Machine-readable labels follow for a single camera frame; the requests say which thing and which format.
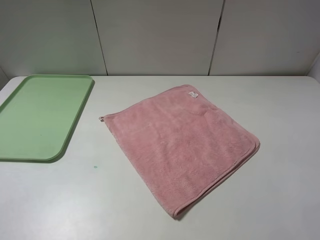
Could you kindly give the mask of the pink fluffy towel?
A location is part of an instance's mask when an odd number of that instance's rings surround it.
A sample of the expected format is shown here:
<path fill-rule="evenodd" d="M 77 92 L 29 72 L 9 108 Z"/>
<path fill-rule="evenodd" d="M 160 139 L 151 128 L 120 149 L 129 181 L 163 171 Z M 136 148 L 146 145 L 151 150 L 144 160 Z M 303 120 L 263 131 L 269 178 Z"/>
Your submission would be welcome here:
<path fill-rule="evenodd" d="M 99 120 L 174 219 L 223 183 L 260 148 L 255 135 L 188 84 Z"/>

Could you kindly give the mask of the light green plastic tray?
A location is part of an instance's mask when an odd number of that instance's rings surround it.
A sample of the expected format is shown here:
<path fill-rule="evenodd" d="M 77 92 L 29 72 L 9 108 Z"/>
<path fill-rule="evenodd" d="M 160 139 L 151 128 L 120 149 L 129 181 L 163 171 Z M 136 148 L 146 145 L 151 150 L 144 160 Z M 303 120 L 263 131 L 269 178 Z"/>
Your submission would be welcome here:
<path fill-rule="evenodd" d="M 66 152 L 94 87 L 88 75 L 30 75 L 0 106 L 0 160 L 53 163 Z"/>

